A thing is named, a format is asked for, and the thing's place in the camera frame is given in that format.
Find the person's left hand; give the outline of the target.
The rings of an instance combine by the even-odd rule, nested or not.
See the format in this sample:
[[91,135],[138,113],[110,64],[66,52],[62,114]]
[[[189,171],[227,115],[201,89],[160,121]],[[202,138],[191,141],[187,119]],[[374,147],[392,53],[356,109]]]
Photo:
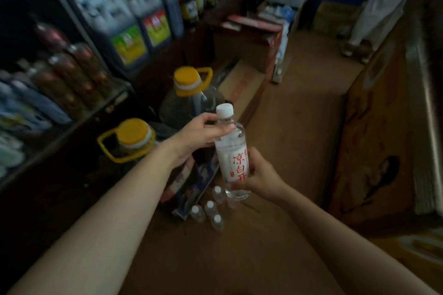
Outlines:
[[215,146],[215,141],[205,141],[205,125],[215,122],[215,113],[202,113],[193,118],[178,133],[162,143],[173,167],[181,165],[193,152]]

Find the brown cardboard box red print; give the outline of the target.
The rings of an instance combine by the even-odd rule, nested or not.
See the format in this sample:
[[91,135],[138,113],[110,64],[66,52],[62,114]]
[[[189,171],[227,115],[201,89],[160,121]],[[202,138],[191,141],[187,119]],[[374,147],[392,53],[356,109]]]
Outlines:
[[218,74],[217,90],[231,103],[237,121],[247,126],[258,108],[268,81],[265,75],[242,60],[225,63]]

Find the yellowish cardboard box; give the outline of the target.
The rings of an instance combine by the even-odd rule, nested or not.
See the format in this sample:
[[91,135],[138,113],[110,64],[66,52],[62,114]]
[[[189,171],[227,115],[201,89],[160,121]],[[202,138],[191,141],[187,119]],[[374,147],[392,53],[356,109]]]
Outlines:
[[355,22],[359,6],[324,0],[313,18],[311,30],[327,36],[336,36],[341,29]]

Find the person's left forearm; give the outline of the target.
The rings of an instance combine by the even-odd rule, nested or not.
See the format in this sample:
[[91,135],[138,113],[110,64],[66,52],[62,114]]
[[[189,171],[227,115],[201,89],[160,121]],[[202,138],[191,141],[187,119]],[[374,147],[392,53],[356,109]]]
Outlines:
[[7,295],[117,295],[176,164],[172,139],[91,207]]

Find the row of brown bottles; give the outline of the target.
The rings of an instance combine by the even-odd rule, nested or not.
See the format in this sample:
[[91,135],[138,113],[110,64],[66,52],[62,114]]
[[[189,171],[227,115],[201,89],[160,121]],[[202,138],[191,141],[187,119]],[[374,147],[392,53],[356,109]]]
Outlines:
[[17,64],[70,119],[83,119],[116,94],[118,84],[87,43],[71,43],[50,23],[37,22],[35,32],[46,51],[32,63],[21,59]]

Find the clear oil jug yellow cap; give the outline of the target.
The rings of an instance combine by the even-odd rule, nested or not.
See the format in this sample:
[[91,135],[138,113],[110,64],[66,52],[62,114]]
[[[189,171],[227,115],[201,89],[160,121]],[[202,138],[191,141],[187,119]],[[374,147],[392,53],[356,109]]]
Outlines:
[[212,68],[184,66],[176,69],[173,77],[173,88],[159,107],[161,122],[170,128],[180,130],[202,113],[216,113],[216,107],[225,103],[212,84]]
[[139,118],[126,119],[102,133],[97,143],[107,157],[106,164],[118,178],[126,175],[158,145],[154,128]]

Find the pile of blue white packets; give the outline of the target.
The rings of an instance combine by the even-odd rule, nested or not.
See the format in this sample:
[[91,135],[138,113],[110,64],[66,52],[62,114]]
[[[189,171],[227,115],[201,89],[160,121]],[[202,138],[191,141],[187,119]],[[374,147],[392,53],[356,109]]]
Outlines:
[[73,120],[55,102],[0,70],[0,181],[38,152],[38,139]]

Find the dark bottle with colourful label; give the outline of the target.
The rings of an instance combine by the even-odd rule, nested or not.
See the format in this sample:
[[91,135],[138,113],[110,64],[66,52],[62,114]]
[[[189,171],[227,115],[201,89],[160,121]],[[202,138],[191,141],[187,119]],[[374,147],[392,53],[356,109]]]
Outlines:
[[219,160],[214,146],[193,152],[184,164],[172,171],[158,209],[164,214],[186,220],[218,171]]

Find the blue jug green label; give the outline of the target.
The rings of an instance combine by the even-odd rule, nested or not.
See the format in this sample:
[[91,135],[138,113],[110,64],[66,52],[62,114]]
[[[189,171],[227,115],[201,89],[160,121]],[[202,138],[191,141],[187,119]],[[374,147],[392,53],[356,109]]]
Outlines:
[[104,57],[124,72],[131,72],[148,59],[141,24],[130,10],[129,0],[74,1]]

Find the clear water bottle red print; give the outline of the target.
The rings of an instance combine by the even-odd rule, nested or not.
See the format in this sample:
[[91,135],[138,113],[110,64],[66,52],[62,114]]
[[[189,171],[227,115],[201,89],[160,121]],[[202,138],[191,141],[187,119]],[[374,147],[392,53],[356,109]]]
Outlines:
[[245,181],[250,174],[245,128],[237,122],[234,107],[230,103],[218,105],[216,114],[217,125],[235,126],[232,132],[215,141],[224,190],[230,199],[243,201],[250,196],[250,191],[233,190],[232,183]]

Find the plain blue jug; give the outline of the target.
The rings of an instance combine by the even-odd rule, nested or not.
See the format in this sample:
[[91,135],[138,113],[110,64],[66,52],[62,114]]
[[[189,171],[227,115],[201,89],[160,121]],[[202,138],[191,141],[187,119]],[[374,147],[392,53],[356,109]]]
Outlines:
[[184,22],[181,14],[180,3],[178,0],[163,0],[168,11],[171,28],[175,38],[182,38],[185,33]]

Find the blue jug red yellow label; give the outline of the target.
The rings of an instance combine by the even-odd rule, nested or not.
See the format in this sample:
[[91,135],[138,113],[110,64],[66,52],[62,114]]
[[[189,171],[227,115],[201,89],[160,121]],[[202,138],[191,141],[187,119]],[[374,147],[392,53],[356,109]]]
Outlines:
[[159,50],[171,42],[172,34],[161,0],[127,0],[127,3],[141,25],[150,52]]

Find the person's right forearm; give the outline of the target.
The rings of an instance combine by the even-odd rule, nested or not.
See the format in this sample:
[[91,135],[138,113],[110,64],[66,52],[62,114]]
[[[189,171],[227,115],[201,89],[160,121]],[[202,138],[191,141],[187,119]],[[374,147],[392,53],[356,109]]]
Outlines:
[[396,259],[280,182],[276,199],[347,295],[439,295]]

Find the person's right hand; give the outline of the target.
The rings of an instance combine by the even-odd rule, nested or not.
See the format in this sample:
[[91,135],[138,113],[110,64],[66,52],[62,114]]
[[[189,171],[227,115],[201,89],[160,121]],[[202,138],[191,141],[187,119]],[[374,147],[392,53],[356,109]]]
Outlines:
[[260,155],[258,174],[248,176],[242,181],[229,182],[227,186],[231,191],[250,191],[269,202],[277,203],[282,198],[287,185],[277,174],[272,164]]

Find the brown wooden counter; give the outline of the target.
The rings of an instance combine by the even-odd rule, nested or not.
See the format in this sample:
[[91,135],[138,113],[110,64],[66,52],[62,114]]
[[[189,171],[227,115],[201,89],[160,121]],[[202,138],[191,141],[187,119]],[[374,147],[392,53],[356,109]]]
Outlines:
[[327,211],[364,233],[443,226],[443,0],[406,2],[346,99]]

